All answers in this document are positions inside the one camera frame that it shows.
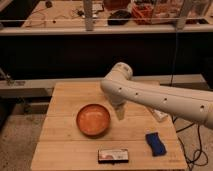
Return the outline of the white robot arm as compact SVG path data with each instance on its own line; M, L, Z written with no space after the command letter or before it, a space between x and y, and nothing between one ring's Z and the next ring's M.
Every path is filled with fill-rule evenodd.
M100 87L114 108L129 100L213 130L213 92L138 83L132 76L132 68L118 62L101 80Z

